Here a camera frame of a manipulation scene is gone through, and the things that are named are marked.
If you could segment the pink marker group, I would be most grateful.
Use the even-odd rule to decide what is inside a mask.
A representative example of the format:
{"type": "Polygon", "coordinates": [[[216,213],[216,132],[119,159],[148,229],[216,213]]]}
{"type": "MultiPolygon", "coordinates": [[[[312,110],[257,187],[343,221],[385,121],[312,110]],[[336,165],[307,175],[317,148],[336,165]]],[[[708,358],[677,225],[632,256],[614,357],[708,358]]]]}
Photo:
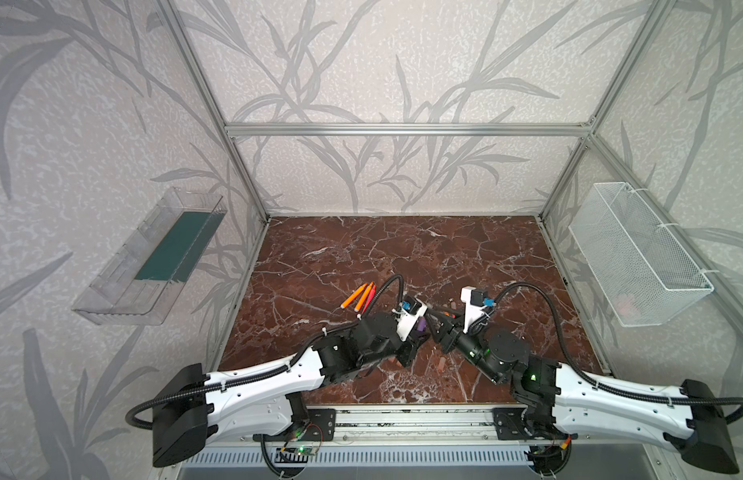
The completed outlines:
{"type": "Polygon", "coordinates": [[[370,295],[368,296],[368,299],[366,301],[365,308],[370,305],[370,303],[371,303],[371,301],[373,299],[373,296],[375,296],[375,290],[377,290],[377,285],[373,284],[373,286],[371,286],[371,292],[370,292],[370,295]]]}

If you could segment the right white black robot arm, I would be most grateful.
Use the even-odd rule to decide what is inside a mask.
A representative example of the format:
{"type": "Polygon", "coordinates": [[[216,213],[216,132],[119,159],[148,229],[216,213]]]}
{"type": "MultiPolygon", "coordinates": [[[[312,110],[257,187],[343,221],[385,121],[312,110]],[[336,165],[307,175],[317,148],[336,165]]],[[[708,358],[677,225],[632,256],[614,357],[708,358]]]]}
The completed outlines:
{"type": "Polygon", "coordinates": [[[589,374],[531,354],[505,329],[489,339],[465,334],[443,311],[429,310],[425,321],[445,351],[459,351],[491,382],[509,385],[531,438],[621,437],[675,451],[701,470],[739,473],[729,424],[743,416],[743,398],[717,398],[690,379],[661,387],[589,374]]]}

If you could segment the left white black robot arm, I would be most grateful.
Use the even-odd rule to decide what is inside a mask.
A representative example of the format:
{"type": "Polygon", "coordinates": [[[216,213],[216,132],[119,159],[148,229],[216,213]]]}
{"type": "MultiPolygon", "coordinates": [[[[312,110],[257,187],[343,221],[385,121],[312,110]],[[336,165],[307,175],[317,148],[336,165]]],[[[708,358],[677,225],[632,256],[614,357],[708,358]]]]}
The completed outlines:
{"type": "Polygon", "coordinates": [[[308,422],[303,393],[354,380],[389,358],[407,366],[425,340],[423,314],[377,312],[279,360],[212,373],[189,365],[150,407],[153,464],[180,463],[218,440],[292,433],[308,422]]]}

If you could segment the orange marker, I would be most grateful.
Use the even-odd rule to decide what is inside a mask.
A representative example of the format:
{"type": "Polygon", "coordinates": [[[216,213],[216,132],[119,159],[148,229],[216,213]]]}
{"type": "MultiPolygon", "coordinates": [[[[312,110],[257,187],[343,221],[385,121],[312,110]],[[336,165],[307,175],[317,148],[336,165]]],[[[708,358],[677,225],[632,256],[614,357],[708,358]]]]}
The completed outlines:
{"type": "Polygon", "coordinates": [[[359,301],[355,307],[355,312],[357,313],[363,313],[365,311],[365,304],[368,299],[368,296],[370,295],[370,292],[372,290],[373,282],[368,283],[367,290],[359,297],[359,301]]]}
{"type": "Polygon", "coordinates": [[[361,296],[367,290],[368,284],[365,283],[358,287],[342,304],[341,308],[348,308],[359,296],[361,296]]]}

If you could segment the orange marker far left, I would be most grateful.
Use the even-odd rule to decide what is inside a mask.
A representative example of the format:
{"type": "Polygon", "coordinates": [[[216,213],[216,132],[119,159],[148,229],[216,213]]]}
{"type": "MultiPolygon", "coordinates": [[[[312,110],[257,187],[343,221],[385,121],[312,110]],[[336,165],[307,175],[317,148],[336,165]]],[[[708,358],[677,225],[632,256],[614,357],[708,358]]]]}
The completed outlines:
{"type": "Polygon", "coordinates": [[[365,283],[358,287],[342,304],[341,308],[348,308],[359,296],[361,296],[367,290],[368,284],[365,283]]]}

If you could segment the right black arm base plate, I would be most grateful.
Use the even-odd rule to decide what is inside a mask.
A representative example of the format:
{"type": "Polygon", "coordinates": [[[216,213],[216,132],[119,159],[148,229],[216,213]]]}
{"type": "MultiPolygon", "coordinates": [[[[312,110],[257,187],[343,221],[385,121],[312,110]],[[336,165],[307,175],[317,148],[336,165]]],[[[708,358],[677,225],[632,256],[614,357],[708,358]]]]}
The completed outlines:
{"type": "Polygon", "coordinates": [[[493,428],[499,440],[517,441],[563,441],[567,435],[553,429],[543,427],[533,428],[527,425],[523,414],[527,408],[523,406],[501,406],[491,410],[493,428]]]}

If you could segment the aluminium frame rail front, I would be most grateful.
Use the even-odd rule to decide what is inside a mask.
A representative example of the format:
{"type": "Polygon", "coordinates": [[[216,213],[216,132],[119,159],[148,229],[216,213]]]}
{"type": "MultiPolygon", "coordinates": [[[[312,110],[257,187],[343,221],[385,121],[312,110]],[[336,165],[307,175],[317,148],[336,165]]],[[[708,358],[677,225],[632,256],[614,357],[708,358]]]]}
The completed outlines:
{"type": "MultiPolygon", "coordinates": [[[[245,408],[225,419],[209,420],[211,435],[204,437],[202,447],[215,444],[255,442],[255,434],[278,435],[294,420],[305,419],[309,408],[337,410],[335,437],[328,443],[467,443],[470,441],[521,442],[499,440],[493,428],[491,410],[513,404],[445,404],[445,405],[334,405],[305,406],[287,399],[266,401],[245,408]]],[[[555,430],[575,439],[653,444],[653,430],[635,419],[619,419],[593,409],[567,408],[559,420],[569,420],[555,430]]]]}

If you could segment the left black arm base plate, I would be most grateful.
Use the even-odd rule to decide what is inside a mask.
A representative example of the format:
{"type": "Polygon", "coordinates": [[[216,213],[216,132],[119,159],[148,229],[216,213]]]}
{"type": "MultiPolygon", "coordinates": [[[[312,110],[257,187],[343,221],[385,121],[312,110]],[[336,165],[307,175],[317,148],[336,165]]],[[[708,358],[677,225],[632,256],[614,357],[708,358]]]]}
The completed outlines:
{"type": "Polygon", "coordinates": [[[278,435],[255,434],[253,440],[259,442],[287,441],[332,441],[337,427],[337,410],[333,408],[309,408],[308,416],[293,423],[278,435]]]}

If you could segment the clear plastic wall bin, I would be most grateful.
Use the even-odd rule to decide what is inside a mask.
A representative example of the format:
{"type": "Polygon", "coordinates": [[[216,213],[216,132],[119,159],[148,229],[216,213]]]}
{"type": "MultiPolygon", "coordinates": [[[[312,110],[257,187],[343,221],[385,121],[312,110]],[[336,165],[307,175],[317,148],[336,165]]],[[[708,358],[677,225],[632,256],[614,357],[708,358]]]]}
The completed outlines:
{"type": "Polygon", "coordinates": [[[162,325],[227,213],[221,194],[169,188],[73,312],[101,326],[162,325]]]}

